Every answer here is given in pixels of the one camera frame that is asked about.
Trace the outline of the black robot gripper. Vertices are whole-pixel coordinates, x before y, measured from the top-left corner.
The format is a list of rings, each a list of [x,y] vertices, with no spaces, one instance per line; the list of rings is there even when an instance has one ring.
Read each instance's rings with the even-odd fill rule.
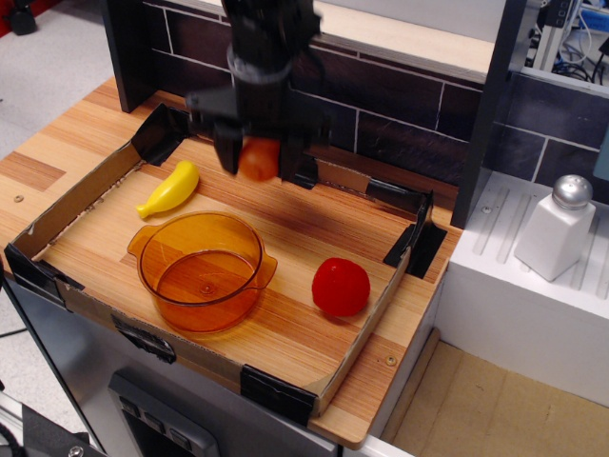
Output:
[[[278,61],[277,68],[256,65],[230,45],[226,60],[231,84],[187,94],[190,124],[200,132],[213,126],[214,148],[225,171],[238,173],[244,135],[281,139],[278,176],[301,184],[305,146],[329,144],[333,115],[290,86],[293,65],[301,56],[312,60],[318,74],[325,77],[324,65],[309,45]]]

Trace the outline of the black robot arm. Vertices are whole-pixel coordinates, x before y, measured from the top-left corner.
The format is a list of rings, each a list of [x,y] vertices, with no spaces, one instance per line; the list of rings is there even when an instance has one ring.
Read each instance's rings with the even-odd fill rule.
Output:
[[[230,85],[189,93],[192,133],[212,139],[223,169],[238,171],[247,137],[279,143],[278,176],[311,189],[318,168],[307,154],[329,143],[332,116],[289,85],[293,63],[310,52],[321,17],[310,1],[225,1],[231,26]]]

